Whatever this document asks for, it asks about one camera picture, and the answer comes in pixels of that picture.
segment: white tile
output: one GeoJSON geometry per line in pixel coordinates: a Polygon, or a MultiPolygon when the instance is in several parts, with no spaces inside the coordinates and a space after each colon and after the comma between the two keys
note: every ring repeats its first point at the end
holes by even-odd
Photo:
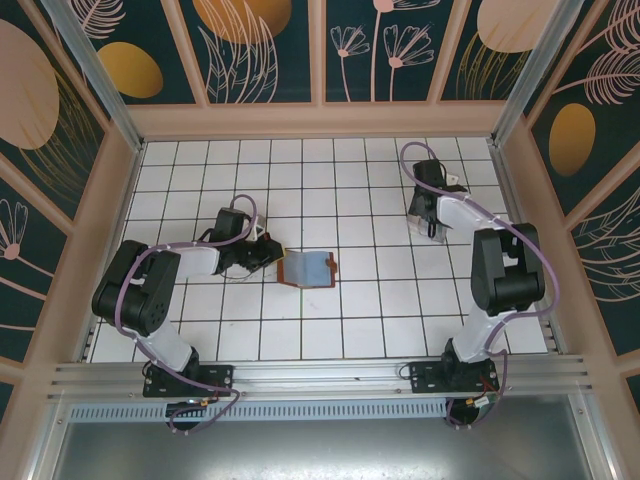
{"type": "Polygon", "coordinates": [[[242,140],[240,163],[269,163],[271,140],[242,140]]]}
{"type": "Polygon", "coordinates": [[[160,220],[136,220],[127,222],[123,240],[135,240],[147,245],[155,245],[158,243],[158,233],[160,233],[160,220]]]}
{"type": "Polygon", "coordinates": [[[396,142],[393,138],[367,138],[364,143],[367,147],[367,160],[369,162],[398,160],[396,142]]]}
{"type": "Polygon", "coordinates": [[[301,247],[302,224],[299,218],[270,218],[267,220],[267,231],[284,248],[301,247]]]}
{"type": "Polygon", "coordinates": [[[176,166],[171,175],[169,190],[202,190],[204,165],[176,166]]]}
{"type": "Polygon", "coordinates": [[[209,142],[180,142],[176,165],[201,165],[207,163],[209,142]]]}
{"type": "Polygon", "coordinates": [[[373,217],[376,245],[409,245],[406,217],[373,217]]]}
{"type": "Polygon", "coordinates": [[[302,140],[272,140],[271,163],[302,161],[302,140]]]}
{"type": "Polygon", "coordinates": [[[182,318],[182,304],[184,303],[184,293],[186,285],[176,285],[171,292],[171,301],[167,318],[172,322],[177,322],[182,318]]]}
{"type": "Polygon", "coordinates": [[[302,245],[316,248],[338,245],[336,219],[334,217],[303,218],[302,245]]]}
{"type": "Polygon", "coordinates": [[[301,290],[299,288],[269,283],[264,285],[262,318],[301,318],[301,290]]]}
{"type": "Polygon", "coordinates": [[[492,213],[507,211],[500,187],[473,187],[471,198],[492,213]]]}
{"type": "Polygon", "coordinates": [[[222,285],[187,285],[182,320],[220,320],[222,285]]]}
{"type": "Polygon", "coordinates": [[[349,318],[343,322],[345,358],[384,357],[382,322],[379,318],[349,318]]]}
{"type": "Polygon", "coordinates": [[[338,215],[371,215],[368,188],[339,188],[338,215]]]}
{"type": "MultiPolygon", "coordinates": [[[[411,142],[425,143],[425,139],[424,138],[396,138],[396,145],[398,147],[398,157],[402,152],[402,147],[404,147],[407,143],[411,143],[411,142]]],[[[411,147],[408,147],[404,155],[405,160],[426,160],[428,158],[429,158],[429,154],[427,153],[427,149],[417,145],[412,145],[411,147]]]]}
{"type": "Polygon", "coordinates": [[[302,214],[301,190],[270,190],[270,217],[299,217],[302,214]]]}
{"type": "Polygon", "coordinates": [[[424,332],[427,337],[427,350],[430,357],[442,355],[450,338],[462,330],[459,315],[450,317],[423,317],[424,332]]]}
{"type": "Polygon", "coordinates": [[[136,192],[158,192],[169,190],[173,167],[142,167],[136,192]]]}
{"type": "Polygon", "coordinates": [[[400,187],[398,162],[374,162],[367,164],[369,184],[372,187],[400,187]]]}
{"type": "Polygon", "coordinates": [[[336,163],[336,185],[338,187],[368,187],[367,164],[364,162],[336,163]]]}
{"type": "Polygon", "coordinates": [[[340,320],[304,320],[302,322],[302,358],[309,360],[342,358],[342,322],[340,320]]]}
{"type": "Polygon", "coordinates": [[[238,165],[237,189],[260,190],[269,186],[269,165],[238,165]]]}
{"type": "Polygon", "coordinates": [[[336,162],[362,162],[365,159],[362,138],[336,138],[333,146],[336,162]]]}
{"type": "Polygon", "coordinates": [[[491,161],[465,162],[469,185],[499,185],[496,169],[491,161]]]}
{"type": "Polygon", "coordinates": [[[401,188],[372,188],[371,210],[374,215],[406,215],[401,188]]]}
{"type": "Polygon", "coordinates": [[[271,165],[269,188],[302,187],[302,164],[283,163],[271,165]]]}
{"type": "Polygon", "coordinates": [[[382,281],[380,296],[382,315],[385,317],[420,315],[420,301],[415,280],[382,281]]]}
{"type": "Polygon", "coordinates": [[[258,360],[260,322],[222,322],[218,361],[258,360]]]}
{"type": "Polygon", "coordinates": [[[377,282],[342,282],[342,316],[380,316],[380,294],[377,282]]]}
{"type": "Polygon", "coordinates": [[[417,278],[453,278],[449,252],[442,246],[413,247],[417,278]]]}
{"type": "Polygon", "coordinates": [[[339,217],[338,235],[341,247],[368,247],[373,245],[371,217],[339,217]]]}
{"type": "Polygon", "coordinates": [[[302,290],[303,318],[339,318],[340,290],[335,288],[308,288],[302,290]]]}
{"type": "Polygon", "coordinates": [[[202,192],[198,218],[216,218],[221,208],[228,208],[233,192],[229,190],[202,192]]]}
{"type": "Polygon", "coordinates": [[[129,212],[129,220],[156,220],[162,218],[166,192],[136,193],[129,212]]]}
{"type": "Polygon", "coordinates": [[[207,165],[203,190],[233,190],[236,186],[237,168],[236,165],[207,165]]]}
{"type": "Polygon", "coordinates": [[[130,362],[133,358],[134,344],[129,337],[118,333],[115,327],[107,323],[100,325],[92,363],[130,362]]]}
{"type": "Polygon", "coordinates": [[[458,146],[463,160],[490,160],[487,139],[482,137],[458,137],[458,146]]]}
{"type": "Polygon", "coordinates": [[[422,315],[459,315],[453,280],[418,280],[422,315]]]}
{"type": "Polygon", "coordinates": [[[505,330],[511,353],[547,353],[538,317],[516,318],[505,330]]]}
{"type": "Polygon", "coordinates": [[[305,217],[335,217],[336,191],[328,188],[303,190],[302,208],[305,217]]]}
{"type": "Polygon", "coordinates": [[[438,160],[460,160],[458,144],[453,137],[427,138],[427,144],[438,160]]]}
{"type": "Polygon", "coordinates": [[[300,359],[300,320],[262,322],[260,360],[300,359]]]}
{"type": "Polygon", "coordinates": [[[378,247],[376,254],[381,280],[415,278],[411,247],[378,247]]]}
{"type": "Polygon", "coordinates": [[[471,245],[452,245],[449,247],[453,274],[456,278],[471,277],[471,257],[473,249],[471,245]]]}
{"type": "Polygon", "coordinates": [[[169,192],[163,218],[196,218],[199,203],[200,192],[169,192]]]}
{"type": "Polygon", "coordinates": [[[309,163],[302,166],[304,188],[333,188],[336,180],[333,163],[309,163]]]}
{"type": "Polygon", "coordinates": [[[375,250],[341,248],[338,269],[342,280],[377,280],[375,250]]]}
{"type": "Polygon", "coordinates": [[[333,140],[312,138],[302,141],[304,162],[333,162],[333,140]]]}
{"type": "Polygon", "coordinates": [[[184,322],[180,336],[200,355],[201,362],[215,362],[218,352],[220,322],[184,322]]]}
{"type": "Polygon", "coordinates": [[[173,165],[178,142],[151,142],[147,145],[143,165],[173,165]]]}
{"type": "Polygon", "coordinates": [[[462,162],[458,160],[448,160],[440,162],[440,165],[444,167],[446,173],[456,175],[458,177],[458,185],[465,186],[469,184],[462,162]]]}
{"type": "Polygon", "coordinates": [[[388,357],[424,357],[427,348],[420,317],[385,318],[384,343],[388,357]]]}
{"type": "Polygon", "coordinates": [[[475,304],[473,295],[471,294],[471,279],[469,278],[456,278],[456,290],[458,291],[458,297],[460,299],[460,309],[463,315],[468,315],[471,311],[471,307],[475,304]]]}
{"type": "Polygon", "coordinates": [[[262,285],[225,285],[222,307],[223,320],[253,320],[260,318],[262,285]]]}
{"type": "Polygon", "coordinates": [[[195,229],[195,220],[163,220],[158,243],[190,242],[195,229]]]}
{"type": "MultiPolygon", "coordinates": [[[[267,192],[267,190],[236,190],[235,195],[244,194],[253,198],[253,201],[256,202],[258,215],[262,215],[264,217],[269,213],[267,212],[267,192]]],[[[251,215],[253,212],[253,205],[251,205],[251,202],[244,197],[236,200],[234,208],[246,212],[247,215],[251,215]]]]}
{"type": "Polygon", "coordinates": [[[238,163],[238,140],[222,140],[209,142],[207,164],[238,163]]]}

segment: enclosure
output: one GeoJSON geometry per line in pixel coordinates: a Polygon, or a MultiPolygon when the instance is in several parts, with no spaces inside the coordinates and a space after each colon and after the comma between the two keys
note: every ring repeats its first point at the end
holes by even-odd
{"type": "Polygon", "coordinates": [[[2,478],[636,478],[639,32],[638,0],[3,2],[2,478]],[[555,272],[468,431],[401,370],[474,305],[472,240],[407,224],[401,162],[434,157],[555,272]],[[168,321],[241,397],[176,438],[91,298],[123,241],[197,239],[238,194],[335,287],[178,281],[168,321]]]}

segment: purple cable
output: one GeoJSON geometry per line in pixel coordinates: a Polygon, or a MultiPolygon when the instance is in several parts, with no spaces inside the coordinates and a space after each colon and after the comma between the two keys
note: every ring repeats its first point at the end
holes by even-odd
{"type": "Polygon", "coordinates": [[[129,333],[127,331],[124,330],[124,328],[122,328],[122,319],[121,319],[121,315],[122,315],[122,304],[124,302],[124,297],[127,293],[127,288],[129,288],[129,284],[131,283],[131,280],[133,279],[133,276],[135,275],[136,270],[138,270],[138,267],[140,267],[140,265],[142,264],[142,262],[144,261],[145,258],[147,258],[149,255],[151,255],[153,252],[157,252],[160,250],[171,250],[173,248],[187,248],[187,247],[223,247],[225,245],[230,245],[234,242],[237,242],[238,240],[242,240],[245,237],[247,237],[247,235],[249,235],[249,233],[251,233],[251,230],[253,229],[253,227],[255,226],[257,220],[258,220],[258,207],[256,206],[256,202],[253,200],[253,198],[251,198],[249,195],[245,195],[245,194],[240,194],[240,195],[236,195],[235,197],[233,197],[233,199],[231,200],[231,205],[230,207],[233,208],[235,201],[239,198],[246,198],[247,200],[249,200],[251,202],[251,206],[253,207],[253,213],[251,215],[251,221],[249,222],[249,225],[247,226],[247,228],[245,228],[242,232],[240,232],[238,235],[236,235],[233,238],[230,238],[229,240],[224,240],[222,242],[197,242],[197,241],[193,241],[193,242],[176,242],[176,243],[167,243],[164,245],[155,245],[153,247],[149,247],[147,250],[145,250],[144,252],[142,252],[140,254],[140,256],[136,259],[135,262],[133,262],[133,265],[131,266],[131,269],[129,270],[129,273],[127,273],[127,276],[125,277],[123,283],[122,283],[122,288],[120,289],[120,293],[118,294],[118,299],[116,301],[116,310],[115,310],[115,314],[114,314],[114,323],[115,323],[115,327],[116,330],[118,330],[118,332],[126,337],[131,338],[134,343],[136,344],[136,346],[138,347],[138,349],[147,357],[149,358],[149,360],[151,360],[151,362],[154,365],[157,365],[158,367],[162,368],[164,371],[166,371],[169,375],[173,376],[174,378],[180,380],[181,382],[184,382],[188,385],[192,385],[194,387],[198,387],[198,388],[202,388],[205,390],[209,390],[210,392],[219,392],[219,393],[233,393],[235,394],[235,398],[233,400],[231,400],[222,410],[220,410],[220,412],[218,412],[212,419],[207,420],[206,422],[201,422],[198,425],[196,425],[195,427],[193,427],[191,430],[188,431],[181,431],[178,430],[173,421],[174,419],[187,411],[191,411],[191,410],[195,410],[195,409],[199,409],[201,407],[188,407],[188,408],[183,408],[180,410],[177,410],[176,412],[174,412],[173,415],[171,415],[171,417],[169,418],[169,426],[171,427],[171,431],[173,433],[178,433],[180,432],[183,435],[189,435],[189,433],[196,433],[199,430],[202,430],[206,427],[208,427],[209,425],[211,425],[212,423],[214,423],[216,420],[218,420],[221,416],[223,416],[240,398],[240,392],[234,388],[225,388],[225,387],[217,387],[214,385],[207,385],[205,383],[200,383],[200,382],[196,382],[194,380],[191,380],[189,378],[184,377],[183,375],[180,375],[178,372],[172,370],[169,366],[165,365],[164,363],[162,363],[153,353],[151,353],[150,351],[148,351],[143,345],[140,345],[137,340],[136,340],[136,336],[133,333],[129,333]]]}
{"type": "MultiPolygon", "coordinates": [[[[428,184],[418,180],[413,175],[413,173],[410,171],[409,167],[407,166],[407,161],[404,159],[404,155],[405,155],[405,152],[406,152],[407,148],[409,148],[411,146],[417,146],[417,147],[422,147],[422,148],[426,149],[429,152],[429,154],[435,160],[438,160],[438,157],[436,156],[436,154],[433,151],[433,149],[431,147],[429,147],[426,143],[409,142],[409,143],[405,144],[404,147],[402,147],[402,150],[400,150],[400,166],[402,167],[402,170],[404,170],[404,173],[406,173],[407,176],[416,185],[419,185],[420,187],[424,188],[425,190],[429,190],[430,192],[436,193],[436,194],[441,195],[443,197],[453,198],[455,200],[459,200],[461,202],[464,202],[464,203],[467,203],[467,204],[471,205],[471,207],[474,210],[476,210],[478,213],[480,213],[481,215],[483,215],[484,217],[489,219],[489,221],[491,221],[491,222],[495,223],[496,225],[506,229],[507,231],[509,231],[510,233],[515,235],[517,238],[522,240],[522,242],[527,247],[529,247],[531,249],[531,251],[536,255],[536,257],[538,257],[540,259],[540,262],[542,262],[542,264],[544,265],[544,268],[549,273],[549,277],[551,278],[551,283],[553,284],[554,298],[553,298],[553,302],[551,303],[550,306],[548,306],[547,308],[545,308],[543,310],[540,310],[539,312],[514,312],[511,315],[507,315],[505,317],[505,319],[501,323],[496,325],[496,327],[491,331],[491,333],[489,334],[489,337],[487,338],[487,341],[484,344],[484,349],[485,349],[485,351],[487,352],[487,354],[489,356],[491,356],[491,357],[502,356],[504,358],[504,360],[503,360],[504,361],[503,373],[502,373],[502,385],[500,386],[500,390],[498,391],[498,400],[496,400],[496,402],[493,405],[493,408],[490,410],[490,412],[492,412],[498,406],[498,401],[502,398],[502,395],[504,394],[504,390],[505,390],[505,387],[506,387],[506,384],[507,384],[507,361],[508,361],[507,358],[508,358],[508,352],[503,349],[500,352],[493,353],[490,350],[491,349],[491,345],[493,344],[495,338],[498,336],[498,334],[500,333],[502,328],[504,328],[504,326],[508,322],[510,322],[512,320],[515,320],[516,318],[541,317],[541,316],[546,315],[546,314],[550,313],[551,311],[553,311],[556,308],[556,306],[558,305],[558,302],[560,300],[560,283],[558,282],[558,277],[556,276],[556,272],[553,270],[553,266],[551,265],[551,262],[549,262],[547,257],[544,256],[544,254],[540,251],[540,249],[536,246],[536,244],[533,243],[531,240],[529,240],[527,237],[525,237],[522,233],[520,233],[518,230],[516,230],[510,224],[508,224],[507,222],[503,221],[499,217],[495,216],[493,213],[491,213],[488,210],[486,210],[484,207],[482,207],[482,205],[480,205],[477,202],[475,202],[469,195],[462,195],[462,194],[457,194],[457,193],[453,193],[453,192],[447,192],[445,190],[440,190],[439,188],[432,187],[431,185],[428,185],[428,184]]],[[[446,420],[450,424],[453,424],[453,422],[451,422],[451,420],[455,420],[450,416],[451,407],[452,406],[453,406],[453,400],[451,400],[449,402],[449,405],[447,407],[446,420]]],[[[489,415],[489,412],[487,412],[487,414],[484,417],[482,417],[480,420],[477,420],[476,422],[474,422],[474,425],[477,425],[480,422],[484,421],[487,418],[488,415],[489,415]]]]}

